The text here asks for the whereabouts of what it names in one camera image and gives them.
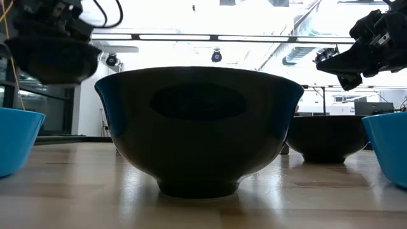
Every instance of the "bowl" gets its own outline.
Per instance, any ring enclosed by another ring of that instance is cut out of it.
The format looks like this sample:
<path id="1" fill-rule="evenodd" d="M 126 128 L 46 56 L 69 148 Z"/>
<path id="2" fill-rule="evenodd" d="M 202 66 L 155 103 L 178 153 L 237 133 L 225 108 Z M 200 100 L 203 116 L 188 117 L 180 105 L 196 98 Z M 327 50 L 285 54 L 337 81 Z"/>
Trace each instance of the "bowl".
<path id="1" fill-rule="evenodd" d="M 301 85 L 220 67 L 159 67 L 95 84 L 118 151 L 164 194 L 231 195 L 280 152 Z"/>
<path id="2" fill-rule="evenodd" d="M 0 108 L 0 177 L 25 165 L 44 119 L 41 113 Z"/>
<path id="3" fill-rule="evenodd" d="M 343 163 L 347 156 L 362 150 L 368 137 L 363 116 L 294 117 L 287 144 L 312 163 Z"/>
<path id="4" fill-rule="evenodd" d="M 407 188 L 407 113 L 380 114 L 362 121 L 384 176 Z"/>

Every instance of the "white wall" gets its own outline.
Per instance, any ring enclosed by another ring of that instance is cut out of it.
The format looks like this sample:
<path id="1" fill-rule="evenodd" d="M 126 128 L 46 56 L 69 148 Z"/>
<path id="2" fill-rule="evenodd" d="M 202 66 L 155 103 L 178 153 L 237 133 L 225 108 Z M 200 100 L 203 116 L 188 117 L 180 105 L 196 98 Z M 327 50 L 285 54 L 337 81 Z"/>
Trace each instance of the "white wall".
<path id="1" fill-rule="evenodd" d="M 95 91 L 95 83 L 114 72 L 99 63 L 96 73 L 75 88 L 74 109 L 72 116 L 72 134 L 100 137 L 102 119 L 106 123 L 103 105 Z"/>

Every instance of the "fluorescent light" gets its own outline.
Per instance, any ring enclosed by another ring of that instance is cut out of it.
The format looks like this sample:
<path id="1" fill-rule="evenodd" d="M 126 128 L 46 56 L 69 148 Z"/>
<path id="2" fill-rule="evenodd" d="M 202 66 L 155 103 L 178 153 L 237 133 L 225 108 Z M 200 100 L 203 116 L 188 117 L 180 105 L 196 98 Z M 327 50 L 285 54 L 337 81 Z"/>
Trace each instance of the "fluorescent light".
<path id="1" fill-rule="evenodd" d="M 287 42 L 288 37 L 267 37 L 267 36 L 219 36 L 223 41 L 269 41 L 269 42 Z"/>
<path id="2" fill-rule="evenodd" d="M 140 35 L 140 39 L 209 40 L 208 35 Z"/>
<path id="3" fill-rule="evenodd" d="M 318 38 L 318 37 L 309 37 L 309 38 L 297 38 L 297 42 L 309 42 L 309 43 L 338 43 L 338 44 L 353 44 L 355 40 L 353 38 Z"/>
<path id="4" fill-rule="evenodd" d="M 92 39 L 132 39 L 130 34 L 92 34 Z"/>

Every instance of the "wooden table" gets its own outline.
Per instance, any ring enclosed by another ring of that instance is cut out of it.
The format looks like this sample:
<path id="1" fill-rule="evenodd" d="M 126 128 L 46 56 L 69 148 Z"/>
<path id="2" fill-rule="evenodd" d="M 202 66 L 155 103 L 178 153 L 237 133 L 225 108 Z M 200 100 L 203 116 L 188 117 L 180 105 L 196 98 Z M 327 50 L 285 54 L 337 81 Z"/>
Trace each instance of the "wooden table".
<path id="1" fill-rule="evenodd" d="M 380 172 L 371 151 L 345 165 L 305 165 L 280 155 L 237 194 L 183 200 L 160 194 L 113 144 L 36 146 L 0 180 L 0 228 L 407 228 L 407 191 Z"/>

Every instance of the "blue bowl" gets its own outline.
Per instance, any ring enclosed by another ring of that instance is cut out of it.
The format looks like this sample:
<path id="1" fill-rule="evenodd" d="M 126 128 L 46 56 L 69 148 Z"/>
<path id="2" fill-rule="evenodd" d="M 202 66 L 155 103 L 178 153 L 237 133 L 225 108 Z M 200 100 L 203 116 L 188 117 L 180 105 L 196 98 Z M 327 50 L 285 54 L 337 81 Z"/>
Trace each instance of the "blue bowl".
<path id="1" fill-rule="evenodd" d="M 0 108 L 0 177 L 25 165 L 44 119 L 41 113 Z"/>
<path id="2" fill-rule="evenodd" d="M 407 188 L 407 113 L 369 116 L 362 121 L 383 174 Z"/>

